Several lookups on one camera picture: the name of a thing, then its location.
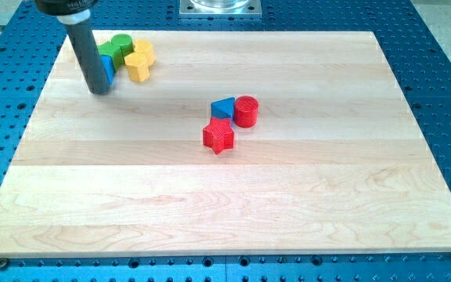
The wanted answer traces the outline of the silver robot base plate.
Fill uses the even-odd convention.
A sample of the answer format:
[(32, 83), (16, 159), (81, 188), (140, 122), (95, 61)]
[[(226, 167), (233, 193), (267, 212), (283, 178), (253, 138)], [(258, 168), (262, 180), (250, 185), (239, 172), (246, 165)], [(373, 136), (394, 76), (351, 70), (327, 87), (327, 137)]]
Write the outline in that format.
[(260, 0), (180, 0), (181, 16), (260, 16)]

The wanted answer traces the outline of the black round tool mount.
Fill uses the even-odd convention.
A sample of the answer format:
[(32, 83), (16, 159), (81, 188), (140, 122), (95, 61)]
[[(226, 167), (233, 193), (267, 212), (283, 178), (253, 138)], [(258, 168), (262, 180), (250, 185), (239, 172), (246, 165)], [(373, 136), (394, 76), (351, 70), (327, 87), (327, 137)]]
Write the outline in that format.
[(52, 16), (67, 16), (92, 8), (98, 0), (34, 0), (38, 10)]

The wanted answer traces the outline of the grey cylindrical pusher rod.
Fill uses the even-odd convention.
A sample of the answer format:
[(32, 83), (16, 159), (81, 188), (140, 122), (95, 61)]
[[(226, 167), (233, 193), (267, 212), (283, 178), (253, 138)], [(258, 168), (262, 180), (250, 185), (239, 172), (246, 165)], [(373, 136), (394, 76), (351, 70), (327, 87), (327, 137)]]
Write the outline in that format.
[(107, 94), (110, 89), (103, 62), (90, 22), (90, 10), (57, 16), (67, 31), (74, 54), (83, 73), (88, 90), (97, 95)]

